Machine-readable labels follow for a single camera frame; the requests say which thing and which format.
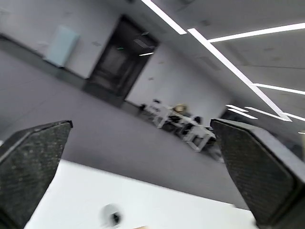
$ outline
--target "door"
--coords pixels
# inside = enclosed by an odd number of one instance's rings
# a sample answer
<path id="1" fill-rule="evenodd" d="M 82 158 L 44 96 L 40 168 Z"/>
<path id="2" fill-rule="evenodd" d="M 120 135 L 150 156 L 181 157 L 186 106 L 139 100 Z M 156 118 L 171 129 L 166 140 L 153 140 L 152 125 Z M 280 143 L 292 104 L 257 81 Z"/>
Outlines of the door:
<path id="1" fill-rule="evenodd" d="M 122 17 L 92 75 L 91 82 L 125 98 L 158 42 L 149 32 Z"/>

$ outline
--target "black rubber pad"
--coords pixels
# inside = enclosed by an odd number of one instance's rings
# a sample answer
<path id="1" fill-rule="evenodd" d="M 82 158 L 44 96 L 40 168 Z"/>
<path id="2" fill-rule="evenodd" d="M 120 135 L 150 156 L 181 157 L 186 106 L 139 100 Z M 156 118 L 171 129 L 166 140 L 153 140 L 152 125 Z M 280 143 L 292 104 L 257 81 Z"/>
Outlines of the black rubber pad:
<path id="1" fill-rule="evenodd" d="M 0 147 L 0 222 L 24 228 L 51 183 L 71 122 L 15 133 Z"/>
<path id="2" fill-rule="evenodd" d="M 294 190 L 294 177 L 251 133 L 213 122 L 229 174 L 259 225 L 269 224 Z"/>

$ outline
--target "white platform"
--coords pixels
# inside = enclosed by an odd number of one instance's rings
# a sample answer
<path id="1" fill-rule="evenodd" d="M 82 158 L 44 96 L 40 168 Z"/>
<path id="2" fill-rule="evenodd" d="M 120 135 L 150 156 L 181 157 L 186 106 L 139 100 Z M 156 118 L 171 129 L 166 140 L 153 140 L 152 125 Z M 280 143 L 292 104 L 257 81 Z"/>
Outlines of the white platform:
<path id="1" fill-rule="evenodd" d="M 116 204 L 122 229 L 255 229 L 252 213 L 62 160 L 26 229 L 101 229 Z"/>

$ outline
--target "floor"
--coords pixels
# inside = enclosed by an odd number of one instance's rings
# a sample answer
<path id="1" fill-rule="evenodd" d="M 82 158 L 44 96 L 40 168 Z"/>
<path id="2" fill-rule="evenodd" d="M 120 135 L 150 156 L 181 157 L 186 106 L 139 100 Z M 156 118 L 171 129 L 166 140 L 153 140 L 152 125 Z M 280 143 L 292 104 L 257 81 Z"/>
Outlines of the floor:
<path id="1" fill-rule="evenodd" d="M 120 101 L 9 41 L 0 41 L 0 139 L 71 119 L 63 158 L 247 208 L 224 164 L 122 109 Z"/>

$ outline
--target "white wall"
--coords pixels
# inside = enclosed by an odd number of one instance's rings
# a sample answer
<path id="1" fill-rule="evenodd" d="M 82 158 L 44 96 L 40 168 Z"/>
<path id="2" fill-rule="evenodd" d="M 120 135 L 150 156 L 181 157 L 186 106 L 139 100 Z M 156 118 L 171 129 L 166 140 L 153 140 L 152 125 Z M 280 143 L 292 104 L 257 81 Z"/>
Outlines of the white wall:
<path id="1" fill-rule="evenodd" d="M 167 105 L 187 104 L 192 114 L 203 117 L 206 126 L 231 101 L 220 86 L 166 44 L 151 57 L 126 100 L 140 105 L 154 98 Z"/>
<path id="2" fill-rule="evenodd" d="M 2 21 L 2 32 L 42 54 L 46 47 L 40 43 L 50 43 L 59 25 L 79 33 L 66 67 L 83 78 L 90 76 L 120 17 L 103 0 L 10 0 L 5 5 L 10 13 Z"/>
<path id="3" fill-rule="evenodd" d="M 0 0 L 0 3 L 10 12 L 2 18 L 1 31 L 41 54 L 47 47 L 40 44 L 50 43 L 59 25 L 79 33 L 80 40 L 66 67 L 83 78 L 90 76 L 120 17 L 103 0 Z M 186 103 L 191 113 L 204 117 L 205 125 L 218 117 L 231 99 L 166 44 L 161 44 L 151 57 L 127 100 L 147 104 L 153 98 L 168 105 Z"/>

